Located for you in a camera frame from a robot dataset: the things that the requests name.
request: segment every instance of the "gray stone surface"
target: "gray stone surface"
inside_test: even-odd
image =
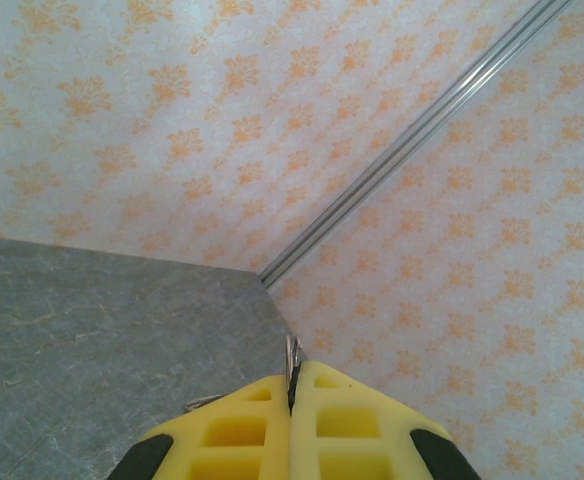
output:
[[[0,478],[105,478],[197,396],[283,373],[256,275],[0,240]]]

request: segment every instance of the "aluminum corner strip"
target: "aluminum corner strip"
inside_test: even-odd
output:
[[[271,287],[574,0],[540,0],[259,274]]]

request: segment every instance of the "yellow foam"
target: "yellow foam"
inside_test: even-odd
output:
[[[284,376],[263,378],[148,432],[174,439],[153,480],[287,480]]]
[[[410,431],[438,423],[319,362],[303,362],[290,425],[290,480],[431,480]]]

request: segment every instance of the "wallpaper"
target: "wallpaper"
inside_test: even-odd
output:
[[[483,478],[584,480],[584,0],[272,293]]]
[[[533,0],[0,2],[0,235],[260,270]]]

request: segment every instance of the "floral wallpaper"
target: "floral wallpaper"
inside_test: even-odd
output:
[[[533,1],[0,2],[0,235],[258,271]]]
[[[272,294],[482,478],[584,480],[584,0]]]

